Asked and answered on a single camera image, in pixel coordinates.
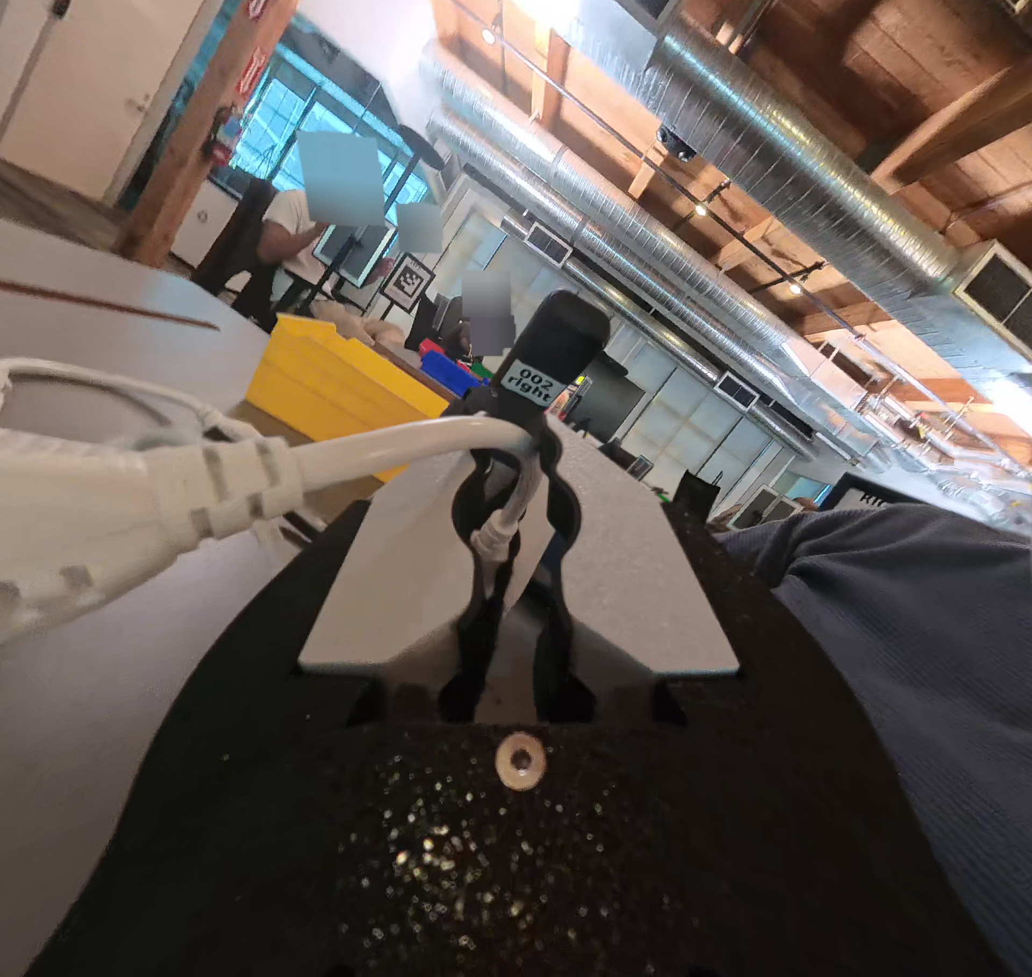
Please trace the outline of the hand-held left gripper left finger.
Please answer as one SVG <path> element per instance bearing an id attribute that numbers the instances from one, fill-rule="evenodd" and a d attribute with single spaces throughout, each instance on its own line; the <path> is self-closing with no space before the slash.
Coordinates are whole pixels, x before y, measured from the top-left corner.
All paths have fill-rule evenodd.
<path id="1" fill-rule="evenodd" d="M 297 666 L 400 714 L 471 723 L 504 616 L 505 564 L 471 546 L 496 500 L 488 451 L 415 462 L 370 497 Z"/>

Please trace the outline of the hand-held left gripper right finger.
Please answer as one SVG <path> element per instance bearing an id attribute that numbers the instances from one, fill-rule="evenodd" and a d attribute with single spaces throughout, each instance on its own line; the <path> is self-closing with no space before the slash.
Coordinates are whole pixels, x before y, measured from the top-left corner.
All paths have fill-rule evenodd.
<path id="1" fill-rule="evenodd" d="M 677 688 L 740 664 L 658 498 L 548 416 L 541 490 L 552 538 L 535 645 L 547 723 L 688 723 Z"/>

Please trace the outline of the black monitor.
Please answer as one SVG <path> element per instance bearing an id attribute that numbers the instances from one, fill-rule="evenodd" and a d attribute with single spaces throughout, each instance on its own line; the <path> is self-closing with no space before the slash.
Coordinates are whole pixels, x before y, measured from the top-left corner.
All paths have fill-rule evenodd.
<path id="1" fill-rule="evenodd" d="M 644 395 L 624 365 L 604 351 L 587 366 L 561 421 L 601 444 L 611 442 Z"/>

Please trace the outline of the blue plastic bin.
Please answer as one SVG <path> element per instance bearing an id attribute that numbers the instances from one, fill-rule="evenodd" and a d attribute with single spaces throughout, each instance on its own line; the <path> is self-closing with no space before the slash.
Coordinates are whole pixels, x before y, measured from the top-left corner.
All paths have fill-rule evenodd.
<path id="1" fill-rule="evenodd" d="M 481 377 L 440 351 L 430 350 L 423 354 L 420 368 L 426 377 L 458 399 L 462 399 L 471 389 L 484 385 Z"/>

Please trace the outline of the black and white tag board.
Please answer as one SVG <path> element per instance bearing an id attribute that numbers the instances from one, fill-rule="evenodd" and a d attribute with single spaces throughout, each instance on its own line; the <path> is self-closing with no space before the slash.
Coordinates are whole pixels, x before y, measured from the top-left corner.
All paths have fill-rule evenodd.
<path id="1" fill-rule="evenodd" d="M 393 307 L 413 313 L 436 279 L 436 272 L 411 253 L 404 253 L 381 283 L 379 293 Z"/>

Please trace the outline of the yellow plastic bin stack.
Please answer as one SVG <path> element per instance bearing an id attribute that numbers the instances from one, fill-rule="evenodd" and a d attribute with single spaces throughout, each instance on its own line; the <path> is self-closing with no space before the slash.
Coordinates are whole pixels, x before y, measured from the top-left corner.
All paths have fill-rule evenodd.
<path id="1" fill-rule="evenodd" d="M 245 401 L 312 442 L 436 419 L 443 390 L 330 323 L 283 314 Z"/>

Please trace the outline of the person's dark blue sweater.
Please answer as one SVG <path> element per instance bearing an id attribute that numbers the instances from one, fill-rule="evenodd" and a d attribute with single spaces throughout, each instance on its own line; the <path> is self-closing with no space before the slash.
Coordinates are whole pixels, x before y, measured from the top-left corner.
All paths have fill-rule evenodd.
<path id="1" fill-rule="evenodd" d="M 1030 539 L 928 504 L 715 538 L 843 674 L 952 887 L 1030 975 Z"/>

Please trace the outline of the dark jacket on chair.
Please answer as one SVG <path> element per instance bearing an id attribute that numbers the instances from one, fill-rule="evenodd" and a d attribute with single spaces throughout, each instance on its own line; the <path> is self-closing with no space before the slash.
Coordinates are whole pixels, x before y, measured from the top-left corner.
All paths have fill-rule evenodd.
<path id="1" fill-rule="evenodd" d="M 247 274 L 249 279 L 236 294 L 231 310 L 267 333 L 277 320 L 273 310 L 277 265 L 262 262 L 257 248 L 265 211 L 276 195 L 272 183 L 252 178 L 225 227 L 190 276 L 191 282 L 209 295 L 218 296 L 232 276 Z"/>

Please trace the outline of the red fire extinguisher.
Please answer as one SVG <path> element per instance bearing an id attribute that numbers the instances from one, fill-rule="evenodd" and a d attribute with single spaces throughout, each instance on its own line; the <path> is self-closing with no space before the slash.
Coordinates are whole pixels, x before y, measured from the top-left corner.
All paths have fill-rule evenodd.
<path id="1" fill-rule="evenodd" d="M 213 115 L 202 154 L 214 167 L 229 165 L 241 138 L 241 113 L 235 106 L 225 105 Z"/>

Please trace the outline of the white door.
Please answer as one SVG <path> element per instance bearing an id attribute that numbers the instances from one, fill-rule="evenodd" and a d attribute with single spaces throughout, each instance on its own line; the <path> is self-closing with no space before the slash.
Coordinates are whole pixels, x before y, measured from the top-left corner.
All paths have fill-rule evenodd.
<path id="1" fill-rule="evenodd" d="M 110 201 L 212 1 L 5 0 L 2 160 Z"/>

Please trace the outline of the thin silver air duct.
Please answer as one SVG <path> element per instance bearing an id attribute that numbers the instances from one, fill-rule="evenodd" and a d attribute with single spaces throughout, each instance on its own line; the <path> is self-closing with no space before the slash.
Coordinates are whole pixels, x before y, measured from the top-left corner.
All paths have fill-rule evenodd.
<path id="1" fill-rule="evenodd" d="M 497 196 L 512 198 L 517 206 L 499 220 L 503 230 L 526 247 L 531 246 L 533 217 L 545 219 L 544 229 L 556 242 L 567 247 L 562 232 L 571 232 L 573 248 L 601 247 L 600 259 L 609 265 L 609 274 L 578 258 L 575 250 L 558 269 L 576 285 L 587 289 L 601 302 L 618 313 L 643 335 L 650 336 L 682 367 L 716 383 L 725 372 L 738 377 L 762 393 L 788 401 L 791 389 L 782 372 L 753 346 L 704 310 L 679 287 L 670 285 L 650 269 L 628 261 L 616 252 L 618 240 L 569 207 L 547 184 L 533 176 L 519 163 L 499 153 L 479 132 L 446 108 L 432 113 L 428 131 L 453 153 Z"/>

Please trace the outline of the medium silver air duct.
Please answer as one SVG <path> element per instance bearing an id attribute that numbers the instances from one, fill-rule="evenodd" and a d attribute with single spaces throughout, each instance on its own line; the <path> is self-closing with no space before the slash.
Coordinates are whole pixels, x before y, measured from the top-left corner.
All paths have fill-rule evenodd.
<path id="1" fill-rule="evenodd" d="M 488 180 L 626 287 L 725 355 L 743 339 L 781 380 L 816 379 L 825 358 L 587 162 L 436 42 L 420 56 L 439 98 L 432 130 Z"/>

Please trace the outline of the large silver air duct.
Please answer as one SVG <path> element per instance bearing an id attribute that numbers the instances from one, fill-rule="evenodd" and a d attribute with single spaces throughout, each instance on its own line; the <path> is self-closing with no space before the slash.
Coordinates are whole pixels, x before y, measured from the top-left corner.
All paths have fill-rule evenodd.
<path id="1" fill-rule="evenodd" d="M 1019 137 L 1006 189 L 1030 191 L 1030 7 L 1005 0 L 723 0 L 713 24 L 759 31 L 780 60 L 869 146 L 873 168 L 761 78 L 676 3 L 644 73 L 617 74 L 648 110 L 839 274 L 922 337 L 968 353 L 1030 354 L 952 294 L 969 250 L 908 205 L 970 157 Z"/>

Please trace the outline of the wooden post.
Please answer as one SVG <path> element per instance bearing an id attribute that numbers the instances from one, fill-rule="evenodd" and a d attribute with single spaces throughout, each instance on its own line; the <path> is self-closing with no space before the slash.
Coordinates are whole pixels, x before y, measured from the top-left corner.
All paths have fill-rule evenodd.
<path id="1" fill-rule="evenodd" d="M 209 176 L 217 119 L 238 118 L 300 0 L 241 0 L 112 252 L 160 269 Z"/>

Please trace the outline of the duct vent grille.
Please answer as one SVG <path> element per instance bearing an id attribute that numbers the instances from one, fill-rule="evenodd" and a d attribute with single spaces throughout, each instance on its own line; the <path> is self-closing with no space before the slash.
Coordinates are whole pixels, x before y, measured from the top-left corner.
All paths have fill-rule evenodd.
<path id="1" fill-rule="evenodd" d="M 952 291 L 987 323 L 1030 341 L 1031 269 L 997 240 L 969 250 L 970 266 Z"/>

